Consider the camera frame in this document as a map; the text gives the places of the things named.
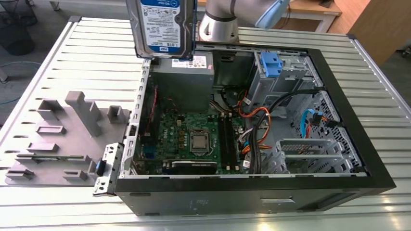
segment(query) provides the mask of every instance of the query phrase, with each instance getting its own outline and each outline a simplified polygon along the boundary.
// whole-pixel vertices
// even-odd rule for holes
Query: hard drive
[[[137,53],[142,58],[191,59],[195,0],[126,0]]]

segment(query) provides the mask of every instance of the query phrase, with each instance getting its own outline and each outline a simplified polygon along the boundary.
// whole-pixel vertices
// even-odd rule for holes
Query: ram slot
[[[226,117],[225,119],[225,131],[226,131],[226,146],[227,146],[227,160],[231,170],[238,170],[238,153],[235,147],[235,132],[231,123],[231,117]]]
[[[229,151],[225,131],[225,116],[219,117],[219,143],[221,143],[221,156],[222,156],[222,168],[227,169],[229,164]]]

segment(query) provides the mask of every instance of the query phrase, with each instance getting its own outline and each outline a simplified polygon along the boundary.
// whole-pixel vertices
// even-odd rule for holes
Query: power supply label
[[[142,0],[143,25],[149,47],[155,52],[174,53],[181,48],[179,0]]]
[[[207,68],[207,57],[195,55],[193,57],[193,61],[181,61],[178,59],[173,59],[171,67]]]

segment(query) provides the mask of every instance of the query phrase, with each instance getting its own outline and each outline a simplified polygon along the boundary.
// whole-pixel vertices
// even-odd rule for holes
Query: blue drive bay latch
[[[266,77],[277,78],[283,71],[282,61],[274,52],[262,52],[262,64],[266,69]]]

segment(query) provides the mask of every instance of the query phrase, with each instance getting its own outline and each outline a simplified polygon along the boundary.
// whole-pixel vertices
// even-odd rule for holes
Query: green circuit board
[[[158,145],[155,147],[154,161],[147,163],[149,172],[159,173],[159,162],[155,160],[203,160],[218,163],[218,174],[241,174],[242,168],[227,170],[222,168],[221,142],[219,142],[219,115],[207,114],[163,114]],[[243,119],[233,117],[234,131],[243,127]],[[207,152],[197,153],[193,147],[193,136],[207,137]]]

